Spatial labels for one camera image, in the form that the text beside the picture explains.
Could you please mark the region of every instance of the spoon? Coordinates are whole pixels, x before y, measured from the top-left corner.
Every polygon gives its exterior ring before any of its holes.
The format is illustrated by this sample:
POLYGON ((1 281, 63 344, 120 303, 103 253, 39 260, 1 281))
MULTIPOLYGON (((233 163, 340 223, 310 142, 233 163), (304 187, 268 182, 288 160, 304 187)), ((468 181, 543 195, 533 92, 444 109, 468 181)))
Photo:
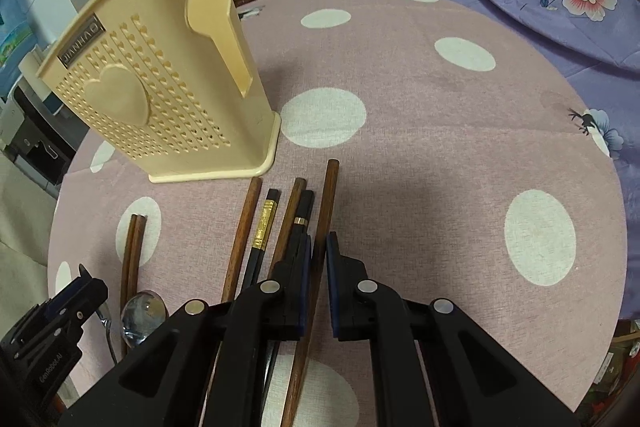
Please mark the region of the spoon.
MULTIPOLYGON (((78 265, 78 271, 80 272, 80 275, 87 274, 91 276, 82 263, 78 265)), ((111 360, 113 360, 113 363, 118 363, 118 359, 116 359, 116 354, 113 350, 113 344, 111 344, 111 313, 109 312, 109 306, 107 305, 107 303, 102 303, 101 306, 95 311, 95 314, 98 315, 100 322, 104 326, 104 331, 107 337, 107 346, 109 346, 109 354, 111 355, 111 360)))
POLYGON ((151 290, 133 295, 122 309, 121 334, 127 346, 142 344, 167 319, 168 313, 161 296, 151 290))

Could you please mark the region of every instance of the bedsheet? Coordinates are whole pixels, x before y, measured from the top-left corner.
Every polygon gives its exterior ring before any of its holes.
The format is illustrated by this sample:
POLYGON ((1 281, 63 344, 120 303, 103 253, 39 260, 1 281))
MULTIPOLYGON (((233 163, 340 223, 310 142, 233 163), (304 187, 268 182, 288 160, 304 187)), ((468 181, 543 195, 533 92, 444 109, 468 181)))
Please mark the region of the bedsheet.
MULTIPOLYGON (((578 92, 612 158, 625 203, 628 261, 621 318, 640 317, 640 3, 452 0, 526 38, 578 92)), ((548 103, 557 103, 552 94, 548 103)), ((575 166, 577 175, 588 166, 575 166)), ((598 202, 585 208, 598 219, 598 202)))

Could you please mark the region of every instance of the heart shape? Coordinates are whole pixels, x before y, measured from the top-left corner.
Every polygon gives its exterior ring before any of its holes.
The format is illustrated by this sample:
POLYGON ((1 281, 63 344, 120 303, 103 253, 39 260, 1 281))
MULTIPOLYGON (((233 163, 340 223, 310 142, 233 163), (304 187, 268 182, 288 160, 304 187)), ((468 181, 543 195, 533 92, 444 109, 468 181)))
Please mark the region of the heart shape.
POLYGON ((100 79, 87 81, 84 99, 115 121, 143 126, 149 120, 145 87, 135 73, 120 64, 105 66, 100 79))

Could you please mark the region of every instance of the pink tablecloth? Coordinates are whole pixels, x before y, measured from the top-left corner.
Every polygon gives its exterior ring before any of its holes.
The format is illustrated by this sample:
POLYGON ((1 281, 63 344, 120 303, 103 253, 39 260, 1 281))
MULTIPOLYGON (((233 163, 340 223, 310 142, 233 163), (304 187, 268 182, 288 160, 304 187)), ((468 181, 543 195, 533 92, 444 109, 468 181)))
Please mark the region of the pink tablecloth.
MULTIPOLYGON (((575 408, 616 323, 626 234, 612 162, 568 116, 585 108, 574 90, 519 36, 446 0, 255 5, 264 9, 242 25, 283 118, 260 199, 274 187, 286 203, 304 176, 319 200, 338 158, 344 253, 407 299, 455 301, 575 408)), ((248 181, 152 185, 111 152, 90 132, 65 177, 50 293, 82 262, 108 284, 115 313, 123 223, 139 211, 149 215, 139 288, 171 312, 218 302, 248 181)), ((325 288, 297 425, 372 426, 368 346, 332 339, 325 288)), ((72 374, 81 393, 111 367, 98 320, 85 330, 72 374)), ((291 353, 281 351, 263 425, 279 425, 291 353)))

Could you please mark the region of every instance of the jianhao label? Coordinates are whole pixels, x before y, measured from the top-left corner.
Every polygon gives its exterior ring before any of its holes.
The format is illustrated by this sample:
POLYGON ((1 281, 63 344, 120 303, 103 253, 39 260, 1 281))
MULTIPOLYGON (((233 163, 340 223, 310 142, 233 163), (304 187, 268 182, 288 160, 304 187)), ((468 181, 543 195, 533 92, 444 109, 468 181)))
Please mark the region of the jianhao label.
POLYGON ((96 14, 92 14, 84 21, 78 32, 68 40, 68 44, 58 54, 58 58, 62 65, 68 69, 71 63, 76 60, 78 55, 88 44, 90 44, 97 36, 104 33, 104 26, 96 14))

